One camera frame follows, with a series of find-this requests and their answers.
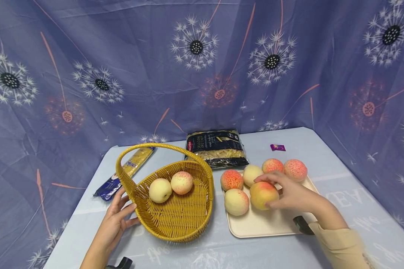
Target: peach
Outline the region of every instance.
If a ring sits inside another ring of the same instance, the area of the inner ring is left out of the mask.
[[[220,177],[220,184],[225,191],[230,189],[242,189],[244,186],[244,179],[240,173],[228,169],[224,171],[223,175]]]
[[[263,175],[262,169],[260,169],[256,165],[249,164],[244,168],[244,173],[242,174],[242,178],[244,178],[244,183],[251,187],[255,183],[255,179],[258,176]]]
[[[171,194],[171,184],[167,179],[158,178],[151,182],[149,186],[148,196],[157,204],[166,202]]]
[[[307,177],[307,167],[297,159],[291,159],[284,163],[284,173],[296,181],[303,181]]]
[[[283,164],[281,161],[279,161],[277,159],[267,159],[262,164],[262,171],[265,174],[271,173],[272,171],[279,171],[281,173],[284,173],[284,168],[283,168]]]
[[[224,207],[234,216],[244,215],[250,207],[247,194],[239,189],[230,189],[224,194]]]
[[[184,195],[192,189],[193,177],[187,172],[178,172],[171,179],[171,187],[176,194]]]
[[[250,201],[256,209],[268,210],[269,208],[265,206],[265,203],[278,199],[277,189],[268,182],[257,182],[250,188]]]

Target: blue curtain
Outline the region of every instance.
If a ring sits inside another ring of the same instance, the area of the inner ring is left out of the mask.
[[[1,0],[0,268],[40,268],[103,154],[314,129],[404,227],[404,0]]]

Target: pasta package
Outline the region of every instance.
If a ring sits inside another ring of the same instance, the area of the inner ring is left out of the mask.
[[[146,161],[153,155],[156,148],[139,148],[135,154],[123,165],[123,170],[131,178]],[[114,194],[122,186],[117,174],[113,174],[97,191],[95,191],[95,197],[100,196],[104,201],[108,202]]]
[[[213,169],[248,164],[236,130],[191,133],[187,136],[186,148],[206,161]]]

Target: table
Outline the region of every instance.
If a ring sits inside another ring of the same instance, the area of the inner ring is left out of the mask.
[[[380,269],[404,269],[404,230],[360,184],[332,150],[313,132],[301,127],[241,135],[251,164],[268,158],[303,161],[319,193],[360,232],[368,254]],[[185,141],[168,144],[185,147]],[[285,145],[286,152],[271,151],[270,144]],[[112,147],[104,156],[93,179],[76,207],[45,269],[77,269],[87,251],[108,203],[92,197],[114,173],[117,156],[126,147]],[[123,163],[132,152],[123,158]],[[174,161],[181,153],[158,148],[134,177],[136,182]],[[331,268],[314,236],[287,235],[238,239],[227,226],[220,187],[222,170],[214,170],[215,198],[210,223],[200,238],[185,244],[160,241],[142,227],[127,230],[112,253],[109,264],[118,265],[126,256],[135,268],[246,269],[246,268]]]

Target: yellow wicker basket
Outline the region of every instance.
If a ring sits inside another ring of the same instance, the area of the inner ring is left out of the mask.
[[[189,156],[194,161],[178,161],[160,168],[136,184],[123,171],[122,158],[137,148],[168,148]],[[137,204],[136,215],[141,224],[154,236],[171,242],[189,242],[207,227],[214,198],[214,180],[209,165],[199,156],[173,145],[146,143],[129,147],[122,152],[115,165],[117,175],[129,198]],[[171,181],[172,176],[186,171],[193,176],[193,188],[185,195],[172,192],[163,204],[156,204],[148,196],[150,184],[157,178]]]

